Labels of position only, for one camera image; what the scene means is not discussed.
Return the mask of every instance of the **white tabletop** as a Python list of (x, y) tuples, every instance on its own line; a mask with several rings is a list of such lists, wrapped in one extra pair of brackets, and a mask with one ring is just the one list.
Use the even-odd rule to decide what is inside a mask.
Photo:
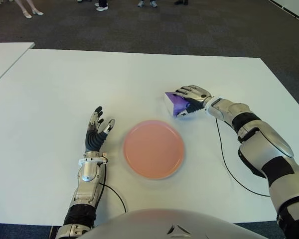
[(0, 77), (33, 46), (33, 42), (0, 43)]
[[(235, 223), (275, 220), (271, 200), (246, 191), (226, 171), (214, 118), (169, 115), (164, 92), (190, 84), (248, 104), (290, 144), (299, 164), (299, 105), (261, 59), (30, 49), (0, 80), (0, 223), (63, 224), (97, 106), (104, 107), (105, 121), (117, 121), (102, 151), (109, 155), (107, 183), (130, 211), (174, 208)], [(126, 133), (150, 119), (169, 123), (185, 144), (182, 166), (163, 180), (137, 175), (122, 153)], [(232, 173), (268, 193), (266, 180), (239, 159), (235, 132), (223, 122), (220, 130)], [(122, 211), (105, 190), (96, 223)]]

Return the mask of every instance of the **black shoe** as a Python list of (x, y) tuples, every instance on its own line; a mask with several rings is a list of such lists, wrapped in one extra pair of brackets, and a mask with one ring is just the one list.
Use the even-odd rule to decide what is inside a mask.
[(180, 4), (183, 4), (183, 0), (178, 0), (176, 2), (174, 2), (175, 5), (180, 5)]

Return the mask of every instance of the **robot forearm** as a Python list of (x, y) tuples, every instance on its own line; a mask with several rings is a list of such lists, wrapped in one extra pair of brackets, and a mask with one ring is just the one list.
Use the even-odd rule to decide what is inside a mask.
[(238, 155), (256, 175), (267, 178), (277, 220), (287, 237), (299, 233), (299, 166), (281, 136), (245, 104), (209, 98), (206, 111), (225, 121), (237, 133)]
[(98, 132), (103, 119), (102, 107), (92, 114), (85, 139), (84, 158), (79, 160), (78, 187), (74, 192), (63, 226), (58, 230), (56, 239), (77, 238), (91, 230), (96, 218), (96, 208), (103, 190), (100, 181), (106, 178), (106, 153), (99, 153), (107, 135), (115, 125), (112, 119), (101, 132)]

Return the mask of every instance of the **pink plate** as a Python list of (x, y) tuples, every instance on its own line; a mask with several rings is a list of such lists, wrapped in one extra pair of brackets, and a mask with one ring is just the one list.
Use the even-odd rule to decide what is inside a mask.
[(124, 156), (138, 174), (150, 179), (166, 178), (181, 165), (184, 143), (179, 133), (167, 123), (147, 120), (126, 135)]

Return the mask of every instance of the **black cable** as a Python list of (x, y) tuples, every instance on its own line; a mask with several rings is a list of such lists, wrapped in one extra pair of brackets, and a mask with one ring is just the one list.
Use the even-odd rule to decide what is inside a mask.
[(224, 152), (223, 152), (223, 143), (222, 143), (222, 140), (221, 140), (221, 136), (220, 136), (220, 131), (219, 131), (219, 126), (218, 126), (218, 121), (217, 121), (217, 118), (216, 119), (216, 125), (217, 125), (217, 130), (218, 130), (218, 135), (219, 135), (219, 141), (220, 141), (220, 148), (221, 148), (221, 155), (223, 156), (223, 161), (224, 161), (224, 164), (225, 164), (225, 167), (227, 169), (227, 171), (229, 172), (229, 174), (233, 177), (233, 179), (235, 179), (235, 181), (240, 185), (242, 186), (243, 188), (245, 188), (246, 190), (248, 190), (249, 192), (252, 192), (254, 194), (257, 194), (259, 196), (263, 196), (263, 197), (270, 197), (269, 195), (265, 195), (265, 194), (261, 194), (261, 193), (256, 193), (250, 189), (248, 189), (247, 187), (245, 187), (244, 185), (242, 185), (235, 177), (234, 175), (230, 172), (229, 168), (227, 167), (227, 164), (226, 164), (226, 161), (225, 161), (225, 157), (224, 157)]
[(103, 195), (105, 181), (106, 181), (106, 164), (104, 164), (104, 179), (103, 179), (103, 187), (102, 187), (102, 190), (101, 190), (100, 196), (99, 196), (99, 198), (98, 198), (98, 201), (96, 202), (95, 209), (97, 209), (97, 207), (98, 207), (98, 205), (99, 205), (99, 202), (100, 202), (100, 200), (101, 200), (101, 197), (102, 197), (102, 195)]
[(103, 185), (103, 186), (105, 186), (105, 187), (107, 187), (107, 188), (109, 188), (109, 189), (111, 189), (115, 194), (116, 194), (116, 196), (118, 196), (119, 197), (119, 199), (120, 199), (120, 201), (121, 201), (121, 203), (123, 204), (123, 207), (124, 207), (124, 212), (125, 213), (127, 213), (127, 210), (126, 210), (126, 207), (125, 207), (125, 204), (124, 204), (124, 202), (123, 202), (123, 200), (122, 200), (122, 198), (120, 197), (120, 195), (113, 189), (113, 188), (111, 188), (110, 186), (108, 186), (108, 185), (106, 185), (106, 184), (103, 184), (103, 183), (99, 183), (99, 184), (101, 184), (101, 185)]

